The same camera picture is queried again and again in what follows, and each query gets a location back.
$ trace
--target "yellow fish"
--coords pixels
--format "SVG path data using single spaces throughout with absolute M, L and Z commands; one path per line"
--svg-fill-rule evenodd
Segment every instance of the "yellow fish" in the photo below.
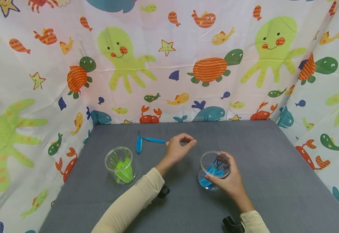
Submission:
M 225 32 L 221 31 L 219 34 L 216 34 L 212 37 L 212 44 L 219 46 L 220 44 L 223 44 L 225 41 L 227 41 L 230 36 L 234 33 L 234 27 L 231 29 L 229 34 L 225 34 Z
M 76 119 L 74 121 L 76 130 L 74 132 L 71 132 L 72 135 L 75 135 L 79 132 L 81 126 L 83 125 L 83 115 L 81 113 L 77 113 Z
M 174 101 L 167 100 L 167 104 L 169 105 L 181 105 L 189 100 L 188 93 L 182 93 L 181 95 L 177 95 Z
M 119 114 L 125 114 L 125 113 L 128 112 L 128 109 L 127 109 L 127 108 L 118 108 L 118 109 L 116 109 L 116 108 L 111 108 L 111 110 L 113 110 L 113 111 L 115 111 L 115 112 L 117 112 L 117 113 L 119 113 Z
M 229 106 L 231 106 L 232 108 L 243 108 L 245 105 L 246 105 L 245 103 L 240 102 L 240 101 L 235 102 L 233 104 L 230 102 L 229 104 Z
M 70 42 L 66 44 L 65 42 L 59 42 L 59 46 L 61 46 L 62 52 L 64 55 L 66 55 L 71 49 L 72 49 L 72 44 L 74 41 L 70 37 Z

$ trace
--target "cartoon turtle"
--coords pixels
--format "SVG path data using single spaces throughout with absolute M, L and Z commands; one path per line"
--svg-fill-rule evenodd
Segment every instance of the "cartoon turtle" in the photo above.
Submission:
M 202 81 L 202 86 L 209 86 L 211 81 L 220 82 L 222 75 L 229 76 L 230 71 L 227 66 L 238 65 L 241 63 L 243 51 L 241 49 L 233 49 L 226 54 L 225 58 L 212 57 L 197 61 L 193 67 L 193 73 L 187 73 L 192 83 Z
M 314 56 L 311 54 L 308 60 L 301 62 L 299 69 L 301 69 L 299 80 L 301 84 L 304 85 L 307 81 L 309 83 L 314 83 L 316 77 L 313 76 L 314 72 L 321 74 L 331 74 L 336 71 L 338 68 L 338 61 L 333 57 L 324 57 L 319 59 L 314 63 Z
M 96 69 L 96 62 L 91 57 L 82 57 L 80 59 L 80 66 L 70 66 L 70 69 L 67 74 L 67 83 L 70 89 L 68 95 L 73 93 L 73 98 L 77 99 L 79 98 L 79 93 L 81 93 L 80 88 L 82 86 L 88 88 L 89 83 L 93 81 L 86 73 Z

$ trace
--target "cartoon crab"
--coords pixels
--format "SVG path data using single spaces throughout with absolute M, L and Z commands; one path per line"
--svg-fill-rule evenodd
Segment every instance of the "cartoon crab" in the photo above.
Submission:
M 321 157 L 317 156 L 316 157 L 316 163 L 319 166 L 319 168 L 314 166 L 312 159 L 309 157 L 309 154 L 303 148 L 304 146 L 307 146 L 311 149 L 316 149 L 317 146 L 313 145 L 312 142 L 314 142 L 314 139 L 309 139 L 302 146 L 296 146 L 295 148 L 298 150 L 298 152 L 301 154 L 301 156 L 304 158 L 304 160 L 309 164 L 309 166 L 312 168 L 312 170 L 322 170 L 330 164 L 330 161 L 329 160 L 322 161 Z
M 267 112 L 267 111 L 259 111 L 263 106 L 267 105 L 269 102 L 263 102 L 260 107 L 258 108 L 258 110 L 256 110 L 256 113 L 254 113 L 250 120 L 270 120 L 270 115 L 274 113 L 274 111 L 277 109 L 278 104 L 276 104 L 275 106 L 270 106 L 270 110 L 272 111 L 272 113 Z
M 51 1 L 54 2 L 56 6 L 58 6 L 58 3 L 56 0 L 51 0 Z M 28 5 L 31 7 L 32 12 L 35 12 L 35 6 L 37 6 L 36 7 L 37 13 L 40 13 L 39 7 L 43 7 L 45 3 L 48 3 L 51 6 L 51 8 L 54 8 L 54 5 L 48 0 L 28 0 Z
M 76 160 L 77 160 L 77 154 L 75 152 L 75 149 L 73 149 L 72 147 L 69 148 L 70 149 L 70 152 L 68 152 L 66 155 L 68 157 L 72 157 L 74 155 L 76 155 L 76 158 L 72 159 L 66 169 L 64 170 L 64 172 L 61 171 L 62 169 L 62 165 L 63 165 L 63 161 L 62 161 L 62 158 L 59 158 L 59 162 L 55 162 L 55 167 L 57 168 L 58 171 L 61 172 L 61 174 L 63 175 L 63 182 L 66 182 L 72 168 L 74 167 L 75 163 L 76 163 Z
M 145 106 L 143 105 L 141 108 L 141 118 L 140 118 L 140 123 L 141 124 L 145 124 L 145 123 L 159 123 L 159 119 L 162 116 L 162 110 L 160 110 L 160 108 L 158 108 L 158 110 L 154 109 L 154 113 L 157 116 L 152 116 L 152 115 L 144 115 L 144 112 L 147 112 L 150 109 L 150 107 L 148 106 L 147 108 L 145 108 Z

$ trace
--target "transparent cup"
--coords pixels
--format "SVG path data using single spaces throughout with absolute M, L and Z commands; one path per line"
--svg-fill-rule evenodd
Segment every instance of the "transparent cup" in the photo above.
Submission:
M 204 178 L 206 174 L 216 176 L 219 179 L 225 179 L 230 174 L 230 164 L 228 158 L 216 150 L 207 151 L 200 158 L 198 182 L 207 190 L 217 190 L 215 184 L 212 184 Z
M 105 166 L 119 184 L 129 184 L 137 176 L 133 154 L 127 147 L 116 147 L 105 157 Z

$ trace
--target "table surface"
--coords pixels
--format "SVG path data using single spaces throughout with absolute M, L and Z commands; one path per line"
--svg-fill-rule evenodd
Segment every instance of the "table surface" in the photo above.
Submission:
M 235 157 L 246 191 L 270 232 L 339 232 L 338 201 L 277 125 L 267 120 L 98 125 L 40 233 L 90 232 L 113 201 L 161 160 L 165 144 L 144 140 L 137 155 L 138 130 L 142 137 L 164 140 L 185 132 L 198 143 L 164 176 L 170 194 L 156 198 L 126 232 L 226 232 L 222 219 L 239 219 L 234 202 L 197 182 L 199 159 L 208 150 Z M 105 155 L 118 146 L 130 148 L 136 160 L 138 176 L 131 184 L 117 184 L 107 173 Z

